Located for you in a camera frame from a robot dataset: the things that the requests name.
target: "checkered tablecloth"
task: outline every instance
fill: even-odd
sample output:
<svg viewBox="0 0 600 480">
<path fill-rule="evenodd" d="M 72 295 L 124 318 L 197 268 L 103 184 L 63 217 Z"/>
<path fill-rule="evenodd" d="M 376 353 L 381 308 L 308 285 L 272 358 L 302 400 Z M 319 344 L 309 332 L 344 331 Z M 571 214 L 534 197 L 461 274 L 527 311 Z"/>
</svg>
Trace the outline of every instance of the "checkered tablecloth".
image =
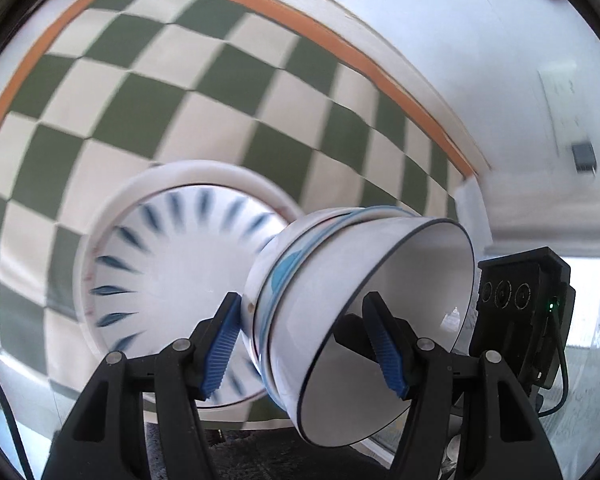
<svg viewBox="0 0 600 480">
<path fill-rule="evenodd" d="M 152 164 L 207 158 L 310 212 L 398 204 L 455 217 L 445 152 L 331 52 L 229 0 L 95 0 L 58 36 L 0 128 L 0 350 L 79 391 L 80 236 Z"/>
</svg>

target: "camera lens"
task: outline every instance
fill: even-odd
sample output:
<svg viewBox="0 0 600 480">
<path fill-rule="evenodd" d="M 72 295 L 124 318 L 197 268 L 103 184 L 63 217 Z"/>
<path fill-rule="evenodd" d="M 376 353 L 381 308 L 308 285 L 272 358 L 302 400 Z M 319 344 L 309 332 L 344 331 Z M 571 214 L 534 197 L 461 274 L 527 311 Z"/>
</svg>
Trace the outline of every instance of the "camera lens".
<svg viewBox="0 0 600 480">
<path fill-rule="evenodd" d="M 529 304 L 530 299 L 531 289 L 526 283 L 523 283 L 518 287 L 518 290 L 516 291 L 516 296 L 514 298 L 514 301 L 516 302 L 516 307 L 522 310 Z"/>
<path fill-rule="evenodd" d="M 496 287 L 495 303 L 498 308 L 505 308 L 511 298 L 511 284 L 500 282 Z"/>
<path fill-rule="evenodd" d="M 491 293 L 493 292 L 493 285 L 491 282 L 487 282 L 482 286 L 482 292 L 480 294 L 480 298 L 483 303 L 487 303 L 491 299 Z"/>
</svg>

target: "cable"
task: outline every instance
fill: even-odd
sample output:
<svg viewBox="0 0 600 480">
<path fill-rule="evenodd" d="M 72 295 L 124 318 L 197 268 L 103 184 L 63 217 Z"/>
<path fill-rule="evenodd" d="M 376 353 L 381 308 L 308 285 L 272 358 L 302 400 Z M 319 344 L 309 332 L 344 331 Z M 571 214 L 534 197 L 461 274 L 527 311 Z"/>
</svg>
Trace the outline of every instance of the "cable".
<svg viewBox="0 0 600 480">
<path fill-rule="evenodd" d="M 31 471 L 31 466 L 29 465 L 27 452 L 25 451 L 24 446 L 22 444 L 22 439 L 20 438 L 20 432 L 18 431 L 16 419 L 13 416 L 11 406 L 9 405 L 9 401 L 7 400 L 7 396 L 4 394 L 2 386 L 0 386 L 0 405 L 4 412 L 4 417 L 7 420 L 7 426 L 9 427 L 11 438 L 13 439 L 13 445 L 15 446 L 16 452 L 18 453 L 18 459 L 20 460 L 20 465 L 22 466 L 22 470 L 24 471 L 24 476 L 27 480 L 35 480 Z"/>
<path fill-rule="evenodd" d="M 564 406 L 564 403 L 567 401 L 567 395 L 569 395 L 569 375 L 567 373 L 567 359 L 564 356 L 564 346 L 562 345 L 562 337 L 560 336 L 560 322 L 558 321 L 558 313 L 557 308 L 552 310 L 552 316 L 550 317 L 551 325 L 554 329 L 554 341 L 556 346 L 558 347 L 558 360 L 560 361 L 560 374 L 562 375 L 562 397 L 560 398 L 560 402 L 556 404 L 554 407 L 545 410 L 544 412 L 538 413 L 538 417 L 553 415 L 557 412 L 561 407 Z"/>
</svg>

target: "blue gripper pad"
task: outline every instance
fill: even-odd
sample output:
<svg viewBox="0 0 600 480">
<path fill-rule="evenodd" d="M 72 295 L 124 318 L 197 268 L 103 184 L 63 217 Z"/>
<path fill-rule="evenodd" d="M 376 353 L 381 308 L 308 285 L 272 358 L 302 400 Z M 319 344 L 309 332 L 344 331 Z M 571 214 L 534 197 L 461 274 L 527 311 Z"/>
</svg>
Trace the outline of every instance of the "blue gripper pad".
<svg viewBox="0 0 600 480">
<path fill-rule="evenodd" d="M 211 397 L 211 394 L 220 387 L 239 332 L 240 296 L 236 294 L 234 302 L 206 354 L 204 380 L 200 386 L 200 393 L 205 397 L 205 400 Z"/>
<path fill-rule="evenodd" d="M 362 321 L 365 324 L 371 346 L 376 353 L 376 359 L 386 385 L 404 400 L 409 391 L 409 385 L 402 374 L 402 354 L 375 308 L 365 308 Z"/>
</svg>

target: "stacked bowl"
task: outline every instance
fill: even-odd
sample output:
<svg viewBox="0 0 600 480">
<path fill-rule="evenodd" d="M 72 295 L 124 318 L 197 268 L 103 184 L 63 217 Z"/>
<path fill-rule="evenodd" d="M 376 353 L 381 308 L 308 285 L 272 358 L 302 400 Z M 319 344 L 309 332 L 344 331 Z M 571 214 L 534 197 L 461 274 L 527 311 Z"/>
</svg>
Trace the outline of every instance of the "stacked bowl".
<svg viewBox="0 0 600 480">
<path fill-rule="evenodd" d="M 409 406 L 378 364 L 333 337 L 378 291 L 419 337 L 453 347 L 474 283 L 465 230 L 401 208 L 333 208 L 304 216 L 264 247 L 242 295 L 250 357 L 271 398 L 318 446 L 358 442 Z"/>
</svg>

